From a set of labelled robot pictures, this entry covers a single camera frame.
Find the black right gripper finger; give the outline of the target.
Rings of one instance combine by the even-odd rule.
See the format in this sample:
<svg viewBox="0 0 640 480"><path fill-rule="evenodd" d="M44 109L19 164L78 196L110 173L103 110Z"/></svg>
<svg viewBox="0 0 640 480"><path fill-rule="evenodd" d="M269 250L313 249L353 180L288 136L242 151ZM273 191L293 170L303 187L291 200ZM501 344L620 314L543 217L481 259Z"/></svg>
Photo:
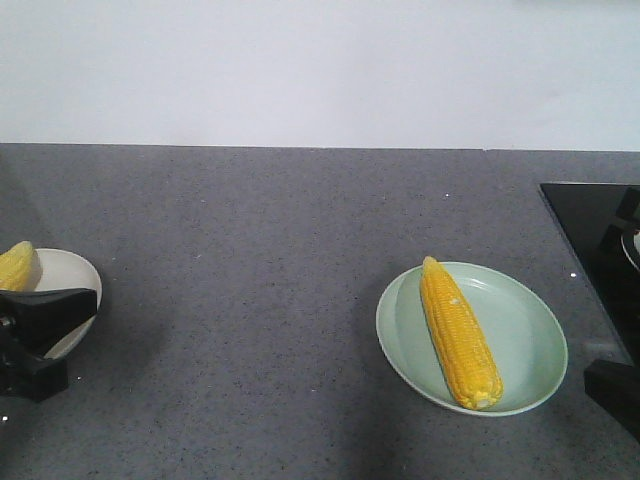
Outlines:
<svg viewBox="0 0 640 480"><path fill-rule="evenodd" d="M598 359L583 376L585 393L639 441L639 369Z"/></svg>

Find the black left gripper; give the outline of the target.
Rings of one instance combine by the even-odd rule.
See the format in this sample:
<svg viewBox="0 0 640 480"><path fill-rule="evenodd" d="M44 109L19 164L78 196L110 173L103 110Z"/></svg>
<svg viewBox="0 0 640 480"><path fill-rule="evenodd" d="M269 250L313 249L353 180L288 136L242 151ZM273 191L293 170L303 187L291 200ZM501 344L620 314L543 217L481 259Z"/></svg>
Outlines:
<svg viewBox="0 0 640 480"><path fill-rule="evenodd" d="M93 289L1 291L1 396L39 403L68 388L67 363L47 353L98 310Z"/></svg>

